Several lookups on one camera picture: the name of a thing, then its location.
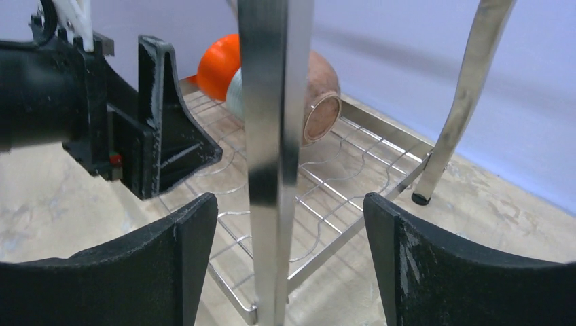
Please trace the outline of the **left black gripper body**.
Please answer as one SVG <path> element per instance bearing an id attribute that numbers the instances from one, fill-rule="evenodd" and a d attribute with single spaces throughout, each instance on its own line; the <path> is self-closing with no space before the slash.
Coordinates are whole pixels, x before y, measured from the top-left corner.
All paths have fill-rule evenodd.
<path id="1" fill-rule="evenodd" d="M 105 59 L 103 39 L 86 52 L 76 37 L 60 47 L 79 95 L 77 135 L 62 144 L 92 176 L 120 180 L 138 198 L 156 195 L 156 39 L 138 40 L 139 87 Z"/>

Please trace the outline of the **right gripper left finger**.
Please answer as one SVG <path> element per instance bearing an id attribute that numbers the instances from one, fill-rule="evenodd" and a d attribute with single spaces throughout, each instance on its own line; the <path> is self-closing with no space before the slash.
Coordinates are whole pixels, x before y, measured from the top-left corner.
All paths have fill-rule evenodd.
<path id="1" fill-rule="evenodd" d="M 1 264 L 2 325 L 193 325 L 215 195 L 66 259 Z"/>

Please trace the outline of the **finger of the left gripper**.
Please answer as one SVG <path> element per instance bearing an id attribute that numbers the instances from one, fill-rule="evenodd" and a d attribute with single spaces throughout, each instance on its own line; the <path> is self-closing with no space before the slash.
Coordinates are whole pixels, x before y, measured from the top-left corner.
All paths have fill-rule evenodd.
<path id="1" fill-rule="evenodd" d="M 139 36 L 138 102 L 138 118 L 145 127 L 139 198 L 164 194 L 220 162 L 223 149 L 183 100 L 174 47 L 150 35 Z"/>

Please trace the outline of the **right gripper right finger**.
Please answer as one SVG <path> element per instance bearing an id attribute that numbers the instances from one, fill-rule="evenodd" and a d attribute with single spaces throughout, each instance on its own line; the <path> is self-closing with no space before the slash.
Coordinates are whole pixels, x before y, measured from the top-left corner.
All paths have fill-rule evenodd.
<path id="1" fill-rule="evenodd" d="M 575 264 L 462 238 L 371 192 L 363 216 L 389 325 L 574 325 Z"/>

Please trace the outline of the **metal two-tier dish rack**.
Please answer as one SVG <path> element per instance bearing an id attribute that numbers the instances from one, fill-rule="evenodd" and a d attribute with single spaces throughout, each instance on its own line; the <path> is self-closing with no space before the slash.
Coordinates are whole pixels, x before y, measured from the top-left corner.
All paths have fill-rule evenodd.
<path id="1" fill-rule="evenodd" d="M 248 128 L 225 105 L 193 92 L 193 115 L 225 147 L 224 162 L 160 203 L 169 209 L 207 190 L 219 200 L 212 257 L 197 325 L 295 325 L 291 293 L 364 229 L 365 193 L 395 197 L 405 188 L 428 202 L 477 105 L 513 1 L 290 1 L 285 14 L 243 1 L 242 65 L 249 72 Z M 434 145 L 381 119 L 353 95 L 399 89 L 400 73 L 369 64 L 366 50 L 410 45 L 410 63 L 433 42 L 464 45 L 448 118 Z M 316 145 L 297 141 L 304 101 L 303 53 L 316 41 L 342 77 L 336 128 Z"/>

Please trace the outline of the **brown speckled bowl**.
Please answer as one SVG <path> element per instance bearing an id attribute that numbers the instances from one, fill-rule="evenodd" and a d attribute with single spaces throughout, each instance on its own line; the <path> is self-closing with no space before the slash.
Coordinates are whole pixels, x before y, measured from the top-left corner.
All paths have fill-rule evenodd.
<path id="1" fill-rule="evenodd" d="M 327 59 L 310 51 L 302 145 L 311 145 L 334 127 L 342 110 L 338 75 Z"/>

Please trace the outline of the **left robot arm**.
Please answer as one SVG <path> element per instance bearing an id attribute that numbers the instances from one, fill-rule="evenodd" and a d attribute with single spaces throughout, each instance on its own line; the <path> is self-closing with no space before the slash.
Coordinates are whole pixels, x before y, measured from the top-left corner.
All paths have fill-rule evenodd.
<path id="1" fill-rule="evenodd" d="M 1 150 L 61 143 L 90 175 L 121 181 L 142 200 L 218 163 L 222 148 L 183 100 L 173 46 L 140 36 L 138 65 L 133 88 L 100 41 L 93 53 L 61 38 L 2 50 Z"/>

